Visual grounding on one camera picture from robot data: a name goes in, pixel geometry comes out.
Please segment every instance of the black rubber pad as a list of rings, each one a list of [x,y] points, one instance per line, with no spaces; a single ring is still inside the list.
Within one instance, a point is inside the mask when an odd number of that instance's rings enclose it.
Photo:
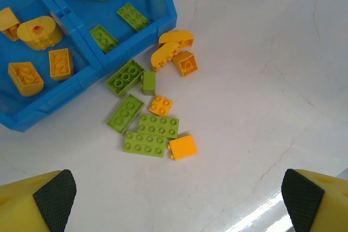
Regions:
[[[309,232],[325,191],[298,172],[286,171],[282,195],[296,232]]]
[[[33,194],[51,232],[64,232],[75,195],[76,184],[69,170],[60,172]]]

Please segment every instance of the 2x2 orange brick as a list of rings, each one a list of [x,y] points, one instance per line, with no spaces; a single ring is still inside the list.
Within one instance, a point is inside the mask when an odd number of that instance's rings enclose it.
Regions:
[[[167,116],[172,105],[171,100],[157,95],[148,110],[159,116]]]
[[[72,54],[68,48],[48,52],[49,70],[56,81],[66,80],[74,74]]]

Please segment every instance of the curved yellow brick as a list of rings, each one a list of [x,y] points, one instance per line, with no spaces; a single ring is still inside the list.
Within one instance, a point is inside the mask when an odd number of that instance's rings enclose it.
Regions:
[[[180,51],[180,44],[176,42],[168,42],[161,46],[151,56],[151,65],[155,72],[158,72],[161,67],[164,67],[167,62],[177,55]]]
[[[8,73],[22,96],[32,96],[44,88],[44,81],[31,62],[9,64]]]
[[[19,39],[36,51],[55,46],[63,39],[63,32],[50,16],[41,16],[22,23],[17,34]]]
[[[161,35],[158,40],[160,47],[168,42],[177,42],[180,48],[191,47],[194,43],[194,35],[186,30],[169,31]]]

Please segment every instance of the white table surface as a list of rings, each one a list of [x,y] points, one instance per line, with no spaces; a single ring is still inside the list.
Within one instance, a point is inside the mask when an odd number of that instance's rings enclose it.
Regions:
[[[168,64],[157,92],[173,100],[170,116],[198,154],[124,153],[124,136],[106,125],[121,100],[105,78],[24,134],[0,126],[0,184],[70,169],[68,232],[284,231],[286,169],[347,168],[348,2],[174,2],[200,70],[182,78]],[[150,69],[155,50],[136,60]],[[139,89],[131,93],[148,107]]]

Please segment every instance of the blue storage bin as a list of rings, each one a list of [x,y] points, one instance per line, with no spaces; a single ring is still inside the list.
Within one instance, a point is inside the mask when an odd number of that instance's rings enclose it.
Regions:
[[[43,15],[53,15],[63,31],[63,40],[45,51],[34,51],[24,42],[12,42],[0,33],[0,123],[25,131],[75,98],[104,75],[100,62],[52,0],[0,0],[0,10],[10,7],[21,22]],[[73,54],[74,76],[66,81],[54,81],[49,74],[48,51],[69,48]],[[45,85],[37,95],[23,97],[8,75],[10,62],[30,61]]]
[[[176,26],[177,14],[172,0],[54,1],[79,30],[106,73],[118,70],[129,59],[155,43],[162,33]],[[126,3],[139,10],[151,24],[137,33],[116,13]],[[89,33],[98,24],[121,42],[107,54],[103,53]]]
[[[131,3],[151,24],[136,32],[116,11]],[[10,7],[21,22],[51,15],[65,33],[62,42],[45,51],[34,51],[21,40],[12,42],[0,35],[0,124],[26,131],[54,113],[91,84],[118,70],[158,37],[176,26],[177,14],[172,0],[1,0],[0,10]],[[89,31],[101,24],[121,44],[104,54]],[[74,75],[54,81],[49,75],[48,51],[69,48],[73,54]],[[23,97],[9,77],[10,62],[30,61],[45,82],[37,95]]]

